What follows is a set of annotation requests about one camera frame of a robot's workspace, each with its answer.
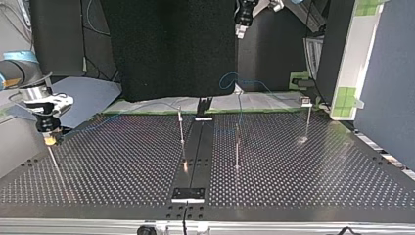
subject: vertical rod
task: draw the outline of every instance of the vertical rod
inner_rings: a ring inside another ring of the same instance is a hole
[[[48,151],[49,151],[49,155],[50,155],[50,156],[51,156],[51,158],[52,158],[53,165],[54,165],[56,168],[58,168],[58,163],[56,162],[55,155],[53,154],[53,152],[52,152],[52,148],[51,148],[50,146],[48,146]]]
[[[182,146],[182,157],[183,159],[186,159],[185,157],[185,151],[184,151],[184,134],[183,134],[183,117],[181,116],[181,106],[179,106],[179,110],[177,112],[178,118],[179,118],[179,125],[180,125],[180,143]]]
[[[239,144],[240,144],[240,129],[239,125],[236,124],[236,147],[235,147],[235,168],[239,168]]]

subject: black fabric backdrop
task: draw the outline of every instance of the black fabric backdrop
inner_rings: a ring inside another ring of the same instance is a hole
[[[235,70],[234,1],[101,0],[124,98],[230,94]]]

